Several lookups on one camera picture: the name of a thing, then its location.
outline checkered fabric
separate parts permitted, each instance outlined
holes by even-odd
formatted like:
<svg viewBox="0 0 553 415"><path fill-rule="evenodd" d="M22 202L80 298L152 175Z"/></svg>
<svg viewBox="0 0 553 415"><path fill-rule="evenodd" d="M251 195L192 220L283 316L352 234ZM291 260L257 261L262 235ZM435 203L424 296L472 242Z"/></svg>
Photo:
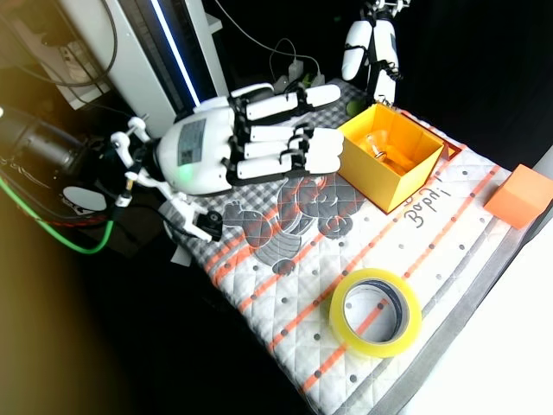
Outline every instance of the checkered fabric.
<svg viewBox="0 0 553 415"><path fill-rule="evenodd" d="M342 91L337 105L302 121L324 127L347 121L347 102L362 92L333 83ZM389 215L367 200L357 204L358 193L337 175L297 186L286 181L244 186L195 199L225 211L219 243L181 243L315 412L366 414L408 370L509 231L483 208L508 175L464 149L451 162L441 160L425 188ZM318 217L294 215L311 208L302 205L311 191L324 195L317 199ZM287 197L299 208L287 210L282 203ZM325 200L341 203L339 219L325 213ZM360 358L341 348L329 328L333 288L349 272L368 267L403 276L423 307L420 335L391 359Z"/></svg>

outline quilted mat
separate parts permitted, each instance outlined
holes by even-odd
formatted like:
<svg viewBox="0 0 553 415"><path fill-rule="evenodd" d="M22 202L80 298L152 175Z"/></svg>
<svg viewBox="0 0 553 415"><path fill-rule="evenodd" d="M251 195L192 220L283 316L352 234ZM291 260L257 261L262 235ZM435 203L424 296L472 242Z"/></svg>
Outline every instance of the quilted mat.
<svg viewBox="0 0 553 415"><path fill-rule="evenodd" d="M302 121L337 127L347 120L346 103L361 92L334 83L342 90L337 105ZM388 215L338 175L249 185L195 199L224 211L222 240L180 243L318 413L370 412L510 229L483 208L509 172L448 140L462 151L441 160L426 185ZM394 358L359 358L329 327L334 288L349 272L368 267L403 276L423 307L420 335Z"/></svg>

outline light strip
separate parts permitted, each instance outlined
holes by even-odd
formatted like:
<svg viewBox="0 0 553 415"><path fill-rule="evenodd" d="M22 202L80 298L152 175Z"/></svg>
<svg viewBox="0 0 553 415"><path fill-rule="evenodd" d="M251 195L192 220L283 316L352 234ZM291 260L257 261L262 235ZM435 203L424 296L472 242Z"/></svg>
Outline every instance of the light strip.
<svg viewBox="0 0 553 415"><path fill-rule="evenodd" d="M190 91L190 95L192 95L192 100L194 101L196 106L199 106L200 100L198 99L198 95L196 95L196 90L194 89L194 85L192 85L192 81L188 76L188 71L184 66L184 62L182 61L181 54L179 53L179 49L176 47L175 39L173 39L173 34L171 33L169 26L167 25L167 21L165 20L165 16L163 15L162 8L160 7L157 0L150 0L150 1L152 3L152 6L154 6L154 11L156 12L156 15L157 15L157 20L159 20L159 23L162 25L163 33L165 34L165 37L167 38L167 42L171 47L171 51L173 52L173 56L176 59L176 63L179 66L179 69L181 70L182 78L184 78L184 81L187 83L188 90Z"/></svg>

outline white robotic hand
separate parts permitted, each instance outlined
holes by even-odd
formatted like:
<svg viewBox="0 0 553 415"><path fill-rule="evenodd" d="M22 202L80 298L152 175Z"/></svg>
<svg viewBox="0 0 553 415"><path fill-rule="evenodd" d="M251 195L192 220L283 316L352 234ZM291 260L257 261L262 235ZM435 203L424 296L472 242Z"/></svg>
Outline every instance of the white robotic hand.
<svg viewBox="0 0 553 415"><path fill-rule="evenodd" d="M362 20L354 22L346 38L342 78L352 80L361 65L369 66L367 94L370 100L393 104L396 82L401 78L396 32L392 19L410 0L366 2Z"/></svg>
<svg viewBox="0 0 553 415"><path fill-rule="evenodd" d="M156 150L168 183L188 195L212 195L251 182L335 172L343 142L339 131L266 125L332 104L340 89L272 93L270 84L249 86L203 102L173 125Z"/></svg>
<svg viewBox="0 0 553 415"><path fill-rule="evenodd" d="M128 169L127 189L116 205L129 205L134 182L157 188L183 218L182 231L203 240L219 240L222 217L189 201L187 195L215 195L232 186L268 182L285 176L333 173L340 168L343 136L337 130L270 126L331 105L336 85L299 88L274 95L271 84L248 86L230 97L204 101L195 114L176 122L160 140L152 140L140 118L111 142ZM130 137L142 146L130 154ZM152 155L151 163L144 160Z"/></svg>

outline yellow tape roll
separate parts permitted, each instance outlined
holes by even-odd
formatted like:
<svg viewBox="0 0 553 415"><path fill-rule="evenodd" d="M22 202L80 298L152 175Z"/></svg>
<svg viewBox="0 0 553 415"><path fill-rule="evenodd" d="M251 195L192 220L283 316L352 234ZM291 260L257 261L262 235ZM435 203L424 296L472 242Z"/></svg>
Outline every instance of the yellow tape roll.
<svg viewBox="0 0 553 415"><path fill-rule="evenodd" d="M379 292L382 300L359 326L352 328L346 319L346 299L349 293L359 289ZM384 307L391 307L396 315L389 340L369 342L361 338L356 330L364 331L372 325ZM348 349L364 356L385 358L402 353L416 339L422 319L421 307L409 285L391 272L374 268L355 271L345 277L336 287L330 304L334 334Z"/></svg>

